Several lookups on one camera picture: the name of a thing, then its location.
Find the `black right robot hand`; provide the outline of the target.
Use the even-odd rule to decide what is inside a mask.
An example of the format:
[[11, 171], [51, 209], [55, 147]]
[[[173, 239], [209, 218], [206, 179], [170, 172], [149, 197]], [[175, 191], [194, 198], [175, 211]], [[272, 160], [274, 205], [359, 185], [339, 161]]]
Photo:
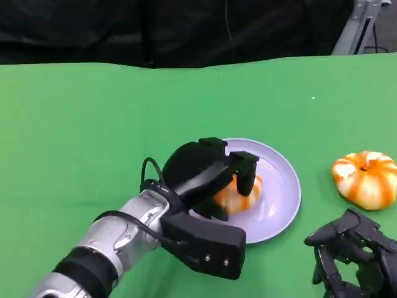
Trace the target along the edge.
[[[312, 283], [323, 283], [325, 297], [396, 297], [396, 240], [355, 209], [307, 236], [316, 264]], [[343, 281], [335, 264], [355, 263], [359, 285]]]

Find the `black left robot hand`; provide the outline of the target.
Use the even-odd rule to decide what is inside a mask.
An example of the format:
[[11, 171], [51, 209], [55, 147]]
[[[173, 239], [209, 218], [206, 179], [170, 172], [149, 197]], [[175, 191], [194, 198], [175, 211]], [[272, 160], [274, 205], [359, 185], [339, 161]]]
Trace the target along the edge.
[[230, 212], [215, 197], [236, 180], [237, 192], [248, 196], [254, 187], [259, 157], [246, 151], [226, 153], [228, 142], [201, 138], [179, 147], [168, 158], [162, 174], [187, 210], [207, 219], [228, 221]]

